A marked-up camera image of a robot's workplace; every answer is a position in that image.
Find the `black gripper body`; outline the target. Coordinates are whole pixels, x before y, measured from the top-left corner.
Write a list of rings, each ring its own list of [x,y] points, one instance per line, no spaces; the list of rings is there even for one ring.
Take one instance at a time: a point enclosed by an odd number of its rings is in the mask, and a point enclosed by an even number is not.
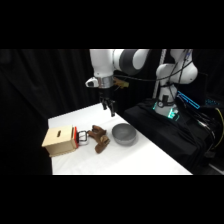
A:
[[[112,87],[110,88],[99,88],[99,98],[100,100],[103,100],[103,99],[109,99],[111,100],[113,98],[113,92],[114,92],[114,89]]]

